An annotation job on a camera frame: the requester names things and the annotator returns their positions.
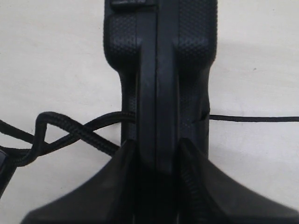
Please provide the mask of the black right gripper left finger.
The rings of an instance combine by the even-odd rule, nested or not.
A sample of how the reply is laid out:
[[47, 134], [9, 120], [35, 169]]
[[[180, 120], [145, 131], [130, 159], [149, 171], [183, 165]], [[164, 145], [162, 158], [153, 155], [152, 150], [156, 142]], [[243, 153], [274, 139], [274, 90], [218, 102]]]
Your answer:
[[134, 220], [136, 143], [125, 141], [94, 177], [28, 213], [24, 224], [131, 224]]

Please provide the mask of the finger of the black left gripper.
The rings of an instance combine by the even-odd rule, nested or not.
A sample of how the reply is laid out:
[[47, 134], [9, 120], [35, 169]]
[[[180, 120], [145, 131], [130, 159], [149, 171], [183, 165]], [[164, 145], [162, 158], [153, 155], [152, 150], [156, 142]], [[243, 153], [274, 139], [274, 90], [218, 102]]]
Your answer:
[[0, 185], [2, 185], [4, 182], [4, 176], [5, 176], [4, 171], [5, 171], [6, 159], [7, 159], [7, 154], [1, 150], [0, 151]]

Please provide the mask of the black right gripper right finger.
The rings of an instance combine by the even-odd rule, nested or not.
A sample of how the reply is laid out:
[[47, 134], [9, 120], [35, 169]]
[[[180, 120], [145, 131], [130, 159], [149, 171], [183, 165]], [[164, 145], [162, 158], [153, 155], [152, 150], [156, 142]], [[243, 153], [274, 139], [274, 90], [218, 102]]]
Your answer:
[[188, 139], [180, 152], [181, 224], [297, 224], [298, 211], [236, 182]]

